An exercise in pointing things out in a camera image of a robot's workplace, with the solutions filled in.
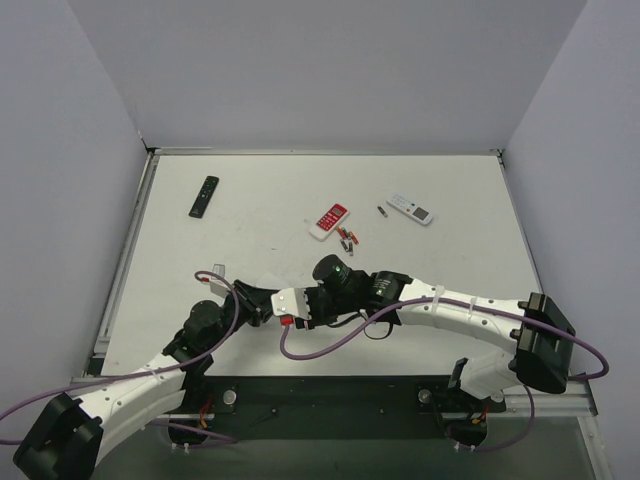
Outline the white grey remote control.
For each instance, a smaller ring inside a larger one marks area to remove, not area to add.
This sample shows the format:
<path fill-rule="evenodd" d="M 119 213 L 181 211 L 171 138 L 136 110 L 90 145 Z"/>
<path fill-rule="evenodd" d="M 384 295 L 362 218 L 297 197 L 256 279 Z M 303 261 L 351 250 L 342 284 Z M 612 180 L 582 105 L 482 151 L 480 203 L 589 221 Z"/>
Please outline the white grey remote control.
<path fill-rule="evenodd" d="M 282 290 L 288 288 L 289 285 L 286 281 L 281 279 L 280 277 L 267 272 L 263 274 L 256 282 L 256 286 L 259 288 L 270 289 L 270 290 Z"/>

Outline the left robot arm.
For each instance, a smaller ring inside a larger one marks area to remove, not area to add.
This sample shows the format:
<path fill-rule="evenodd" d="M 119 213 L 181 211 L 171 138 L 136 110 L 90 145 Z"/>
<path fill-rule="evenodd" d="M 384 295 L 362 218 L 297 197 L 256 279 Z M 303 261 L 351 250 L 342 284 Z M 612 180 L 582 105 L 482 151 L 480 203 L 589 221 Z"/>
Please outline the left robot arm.
<path fill-rule="evenodd" d="M 13 462 L 29 479 L 88 479 L 120 443 L 156 417 L 204 402 L 213 353 L 242 325 L 272 315 L 273 290 L 234 281 L 223 304 L 201 301 L 169 344 L 138 370 L 104 377 L 73 396 L 56 391 L 20 442 Z"/>

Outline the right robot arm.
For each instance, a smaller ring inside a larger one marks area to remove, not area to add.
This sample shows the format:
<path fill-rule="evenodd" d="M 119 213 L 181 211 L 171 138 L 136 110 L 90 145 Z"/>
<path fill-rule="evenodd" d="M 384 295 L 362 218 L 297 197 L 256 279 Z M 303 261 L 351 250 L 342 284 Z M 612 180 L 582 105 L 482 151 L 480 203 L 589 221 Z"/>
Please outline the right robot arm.
<path fill-rule="evenodd" d="M 575 329 L 549 296 L 526 300 L 473 297 L 406 274 L 367 273 L 337 256 L 321 259 L 316 286 L 302 291 L 299 324 L 329 325 L 347 313 L 379 313 L 384 322 L 440 329 L 487 343 L 494 352 L 456 361 L 455 388 L 483 400 L 516 385 L 549 394 L 565 392 Z"/>

